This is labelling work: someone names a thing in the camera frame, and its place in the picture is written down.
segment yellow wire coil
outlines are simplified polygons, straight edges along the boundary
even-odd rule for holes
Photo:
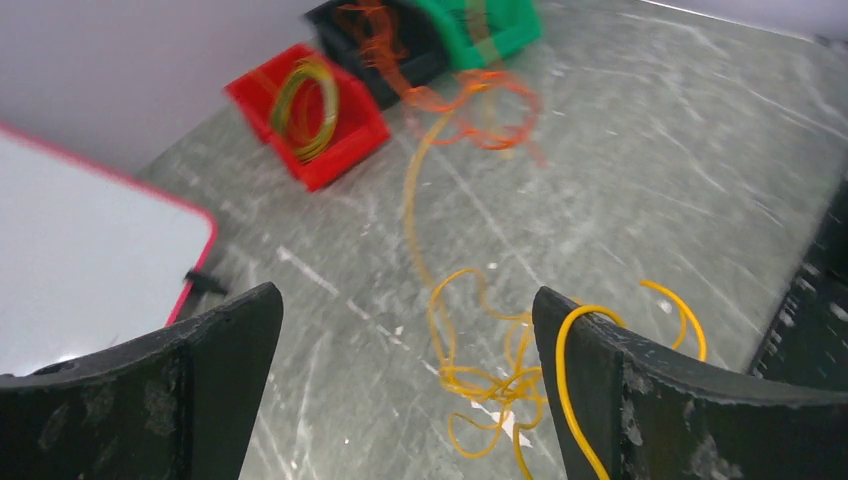
[[[318,132],[310,137],[307,125],[307,109],[300,111],[297,121],[292,121],[292,105],[295,95],[309,80],[314,80],[306,91],[306,95],[316,85],[321,88],[324,99],[324,119]],[[317,56],[308,56],[297,62],[295,68],[283,82],[283,87],[277,93],[277,99],[271,109],[271,127],[283,138],[291,138],[297,144],[293,146],[294,154],[302,164],[307,164],[327,149],[333,133],[336,130],[339,112],[339,92],[330,67]]]
[[[520,423],[518,421],[515,421],[513,424],[512,431],[513,450],[515,452],[515,457],[518,466],[521,469],[524,478],[527,480],[532,480],[533,476],[527,468],[527,464],[525,463],[523,454],[521,452],[521,431],[532,429],[539,424],[542,419],[544,404],[547,402],[547,398],[542,393],[540,393],[541,390],[538,386],[538,382],[542,380],[541,367],[531,367],[524,365],[525,353],[533,340],[532,316],[530,312],[524,312],[519,315],[504,315],[496,312],[493,308],[491,308],[485,295],[486,278],[485,275],[478,269],[465,268],[459,270],[454,274],[450,275],[440,284],[436,284],[432,274],[427,269],[427,266],[424,262],[424,258],[421,254],[421,250],[418,245],[418,238],[415,227],[415,195],[417,190],[416,186],[418,183],[418,175],[421,171],[421,164],[423,162],[423,159],[427,154],[427,151],[430,149],[433,140],[439,135],[439,133],[441,133],[442,129],[444,129],[444,127],[450,121],[452,116],[453,112],[446,113],[430,128],[430,130],[424,135],[424,138],[422,139],[417,151],[415,152],[409,163],[406,179],[404,181],[403,191],[404,233],[406,235],[410,255],[412,256],[413,265],[415,266],[424,283],[432,289],[430,302],[427,307],[427,320],[430,327],[430,333],[433,338],[433,349],[435,350],[436,355],[439,358],[439,378],[442,387],[449,392],[453,392],[457,395],[460,395],[466,399],[477,403],[483,403],[486,400],[494,401],[500,405],[500,416],[499,420],[496,423],[490,425],[483,425],[474,421],[467,415],[455,412],[451,414],[451,416],[448,418],[448,435],[450,437],[451,443],[463,456],[467,458],[482,457],[487,453],[491,452],[497,444],[498,440],[500,439],[503,425],[506,420],[512,415],[513,403],[519,400],[532,402],[536,407],[536,414],[534,415],[533,420],[529,423]],[[512,374],[510,374],[507,378],[498,378],[494,375],[485,373],[477,368],[458,366],[455,363],[457,353],[456,330],[453,326],[453,322],[451,321],[450,316],[447,313],[447,307],[444,301],[442,300],[441,295],[444,289],[451,282],[457,280],[458,278],[464,275],[473,275],[477,280],[479,303],[486,313],[488,313],[494,318],[512,322],[512,325],[510,325],[509,329],[507,330],[507,334],[505,335],[504,339],[504,354],[506,356],[507,363],[512,369]],[[667,288],[663,287],[662,285],[648,280],[642,280],[641,282],[639,282],[639,284],[641,286],[656,290],[668,296],[676,304],[680,313],[681,331],[677,340],[672,345],[672,348],[677,349],[683,343],[683,339],[686,335],[687,325],[691,323],[698,339],[698,359],[700,361],[705,361],[707,358],[708,349],[707,340],[704,336],[703,329],[701,328],[701,325],[692,310],[683,302],[683,300],[679,296],[677,296],[676,294],[674,294],[674,292],[671,292]],[[609,474],[606,472],[606,469],[604,468],[603,464],[598,459],[598,456],[595,454],[594,450],[592,449],[591,445],[589,444],[588,440],[580,429],[580,425],[577,421],[577,417],[574,414],[574,409],[571,405],[571,399],[568,394],[568,384],[566,382],[565,345],[566,339],[568,337],[568,332],[571,329],[571,326],[578,318],[588,313],[601,313],[611,318],[616,324],[625,327],[625,324],[621,320],[621,318],[615,312],[606,307],[601,307],[597,305],[586,305],[581,306],[572,311],[571,314],[569,314],[563,321],[562,327],[559,331],[559,335],[557,336],[557,390],[559,392],[563,415],[566,418],[568,428],[574,436],[574,439],[580,446],[580,449],[586,456],[586,459],[592,465],[592,468],[595,470],[595,473],[598,478],[601,480],[608,480]],[[439,324],[436,319],[437,316],[441,321],[442,330],[447,333],[447,348],[443,344],[441,336],[439,335]],[[519,327],[523,327],[523,331],[519,338],[518,348],[517,350],[513,351],[512,342],[514,340],[514,332]],[[460,378],[460,375],[474,376],[483,380],[485,383],[481,385],[479,383],[462,379]],[[456,439],[456,435],[454,433],[454,422],[456,419],[468,422],[469,424],[482,430],[494,431],[494,436],[491,442],[488,444],[488,446],[486,446],[483,450],[479,452],[469,452],[465,450],[459,444],[459,441]]]

